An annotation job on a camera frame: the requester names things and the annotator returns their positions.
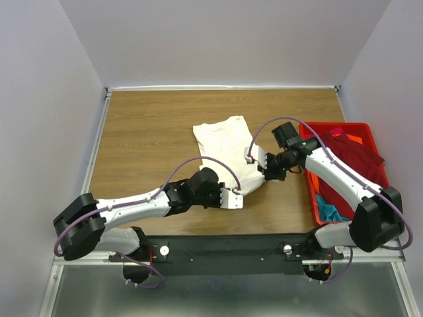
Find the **white t shirt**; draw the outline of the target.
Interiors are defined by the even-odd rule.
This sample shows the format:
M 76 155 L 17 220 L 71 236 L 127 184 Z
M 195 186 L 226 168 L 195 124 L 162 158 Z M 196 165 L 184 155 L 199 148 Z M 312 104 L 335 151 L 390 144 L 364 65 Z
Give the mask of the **white t shirt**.
M 243 116 L 231 116 L 222 122 L 203 123 L 192 127 L 200 155 L 226 164 L 238 177 L 243 196 L 251 194 L 264 183 L 257 166 L 245 160 L 245 149 L 252 135 Z

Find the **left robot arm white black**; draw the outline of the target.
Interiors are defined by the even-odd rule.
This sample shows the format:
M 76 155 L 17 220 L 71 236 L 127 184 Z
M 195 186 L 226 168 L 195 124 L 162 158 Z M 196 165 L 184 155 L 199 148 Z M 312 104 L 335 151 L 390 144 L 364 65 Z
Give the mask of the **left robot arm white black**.
M 146 194 L 118 199 L 95 199 L 91 193 L 75 198 L 54 220 L 54 254 L 77 260 L 95 250 L 102 235 L 120 225 L 146 218 L 170 217 L 195 205 L 220 208 L 222 189 L 210 168 L 191 178 L 168 182 Z

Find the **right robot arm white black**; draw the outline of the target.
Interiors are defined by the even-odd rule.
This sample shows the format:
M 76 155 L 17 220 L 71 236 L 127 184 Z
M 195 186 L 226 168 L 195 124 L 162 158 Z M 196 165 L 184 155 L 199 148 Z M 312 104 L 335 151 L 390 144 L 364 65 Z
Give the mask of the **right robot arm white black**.
M 250 143 L 245 160 L 256 164 L 265 180 L 281 180 L 293 167 L 300 167 L 325 181 L 353 209 L 351 221 L 325 224 L 309 231 L 300 244 L 310 258 L 317 259 L 335 246 L 357 247 L 364 252 L 386 248 L 387 243 L 409 232 L 401 194 L 393 187 L 371 182 L 338 158 L 314 132 L 304 139 L 288 117 L 272 132 L 283 152 L 273 155 Z

